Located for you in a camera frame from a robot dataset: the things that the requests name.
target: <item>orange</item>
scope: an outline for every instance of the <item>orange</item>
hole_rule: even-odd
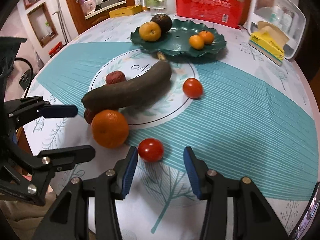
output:
[[[191,45],[191,47],[193,47],[194,49],[198,49],[198,50],[203,49],[203,47],[204,47],[204,41],[198,35],[191,36],[189,39],[189,44]]]
[[[129,135],[129,125],[124,115],[114,110],[103,110],[95,115],[91,123],[94,140],[105,148],[116,148]]]
[[[214,35],[209,31],[202,31],[198,35],[203,39],[205,45],[212,44],[214,40]]]
[[[156,41],[161,37],[161,28],[155,22],[147,22],[140,26],[139,34],[144,41]]]

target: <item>yellow fruit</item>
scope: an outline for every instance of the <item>yellow fruit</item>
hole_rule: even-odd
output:
[[[155,22],[147,22],[140,26],[139,35],[144,41],[156,41],[161,37],[161,29]]]
[[[209,31],[202,31],[198,35],[203,39],[205,45],[212,44],[214,40],[214,35]]]
[[[191,45],[191,47],[193,47],[194,49],[198,49],[198,50],[203,49],[203,47],[204,47],[204,41],[198,35],[191,36],[189,39],[189,44]]]

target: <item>cucumber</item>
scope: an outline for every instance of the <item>cucumber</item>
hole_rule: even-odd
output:
[[[143,105],[166,91],[170,85],[171,74],[170,64],[161,60],[139,77],[89,91],[81,101],[84,108],[95,113],[106,109]]]

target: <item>tissue box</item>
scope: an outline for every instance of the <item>tissue box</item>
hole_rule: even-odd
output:
[[[115,18],[120,16],[134,15],[139,12],[142,12],[141,5],[132,5],[132,6],[122,7],[122,8],[118,8],[113,11],[110,11],[109,15],[110,15],[110,18]]]
[[[284,59],[283,47],[289,38],[275,25],[258,22],[258,31],[251,33],[249,44],[277,65]]]

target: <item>metal screw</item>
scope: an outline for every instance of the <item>metal screw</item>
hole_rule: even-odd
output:
[[[35,195],[37,193],[37,187],[33,184],[30,184],[27,190],[30,195]]]
[[[43,164],[49,164],[51,162],[50,158],[48,156],[45,156],[42,158],[42,163]]]
[[[245,184],[250,184],[251,183],[251,179],[249,177],[243,177],[242,178],[243,183]]]
[[[214,176],[217,175],[217,172],[216,172],[215,170],[208,170],[208,171],[207,171],[207,174],[208,174],[209,176],[211,176],[211,177],[214,177]]]
[[[116,172],[115,172],[114,170],[107,170],[107,171],[106,171],[106,175],[107,175],[108,177],[114,176],[115,174],[116,174]]]
[[[72,184],[77,184],[79,181],[80,181],[79,177],[74,177],[74,178],[71,179],[71,183]]]

